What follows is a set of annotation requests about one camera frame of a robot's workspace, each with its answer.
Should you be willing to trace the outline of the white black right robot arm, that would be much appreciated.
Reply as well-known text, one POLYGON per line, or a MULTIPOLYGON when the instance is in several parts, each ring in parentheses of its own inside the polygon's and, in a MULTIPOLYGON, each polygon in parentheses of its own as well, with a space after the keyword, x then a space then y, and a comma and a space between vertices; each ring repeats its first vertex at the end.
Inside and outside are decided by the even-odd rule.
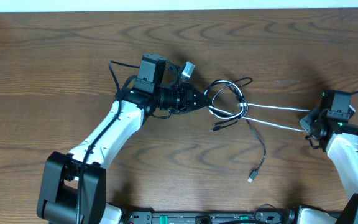
POLYGON ((333 162, 349 199, 337 218, 315 208, 300 208, 297 223, 358 223, 358 126, 328 116, 327 109, 313 109, 300 120, 308 132, 306 140, 315 139, 333 162))

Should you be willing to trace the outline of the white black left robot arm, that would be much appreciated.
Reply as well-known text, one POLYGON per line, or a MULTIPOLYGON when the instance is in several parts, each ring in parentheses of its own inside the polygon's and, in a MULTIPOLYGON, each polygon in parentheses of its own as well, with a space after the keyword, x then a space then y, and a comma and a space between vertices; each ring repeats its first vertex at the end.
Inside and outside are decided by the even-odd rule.
POLYGON ((106 173, 125 142, 156 108, 185 114, 210 103, 189 83, 152 93, 122 88, 108 115, 81 144, 46 160, 37 216, 49 223, 119 223, 123 211, 107 203, 106 173))

